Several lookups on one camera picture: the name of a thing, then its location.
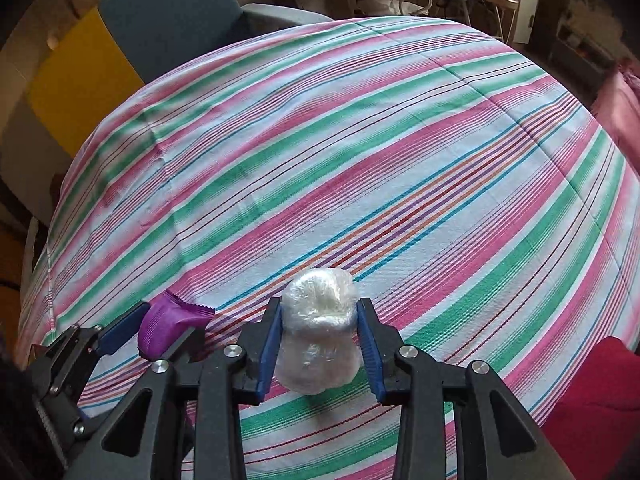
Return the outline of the red blanket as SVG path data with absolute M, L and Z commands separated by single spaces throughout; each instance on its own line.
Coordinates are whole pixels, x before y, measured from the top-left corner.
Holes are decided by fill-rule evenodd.
M 639 357 L 617 338 L 589 352 L 542 425 L 577 479 L 639 477 Z

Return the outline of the grey yellow blue headboard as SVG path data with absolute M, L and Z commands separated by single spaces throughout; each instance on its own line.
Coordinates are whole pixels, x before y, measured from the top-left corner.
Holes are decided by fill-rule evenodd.
M 1 61 L 1 213 L 51 217 L 47 188 L 91 131 L 144 84 L 250 36 L 238 0 L 102 0 L 32 76 Z

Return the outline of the striped bed sheet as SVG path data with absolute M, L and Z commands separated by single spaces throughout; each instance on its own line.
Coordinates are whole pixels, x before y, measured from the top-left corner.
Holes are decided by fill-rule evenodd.
M 244 325 L 340 268 L 398 330 L 401 404 L 361 366 L 239 404 Z M 215 309 L 149 361 L 98 354 L 58 455 L 26 368 L 165 290 Z M 639 339 L 639 178 L 523 55 L 438 18 L 273 32 L 147 84 L 76 155 L 26 295 L 4 408 L 38 477 L 567 479 L 541 431 L 589 351 Z

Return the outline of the white plastic bundle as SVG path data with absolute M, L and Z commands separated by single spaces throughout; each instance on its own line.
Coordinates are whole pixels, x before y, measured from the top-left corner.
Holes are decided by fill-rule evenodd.
M 348 385 L 361 366 L 356 344 L 357 286 L 340 268 L 314 268 L 296 275 L 281 296 L 282 339 L 278 382 L 315 396 Z

